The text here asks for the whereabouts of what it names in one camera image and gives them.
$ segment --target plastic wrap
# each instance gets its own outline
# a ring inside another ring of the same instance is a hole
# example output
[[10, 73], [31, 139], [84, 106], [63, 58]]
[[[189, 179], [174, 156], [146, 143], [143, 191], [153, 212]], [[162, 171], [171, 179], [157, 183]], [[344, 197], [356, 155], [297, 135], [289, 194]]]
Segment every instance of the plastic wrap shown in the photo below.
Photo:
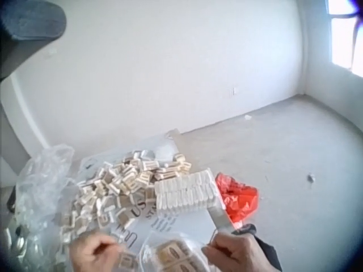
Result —
[[258, 190], [237, 182], [233, 177], [219, 173], [216, 184], [226, 205], [226, 212], [235, 228], [258, 207]]
[[141, 248], [139, 266], [144, 272], [216, 271], [202, 253], [203, 246], [182, 233], [151, 232]]
[[47, 217], [56, 213], [73, 153], [65, 144], [44, 149], [21, 171], [16, 183], [15, 216], [31, 233], [41, 232], [47, 227]]

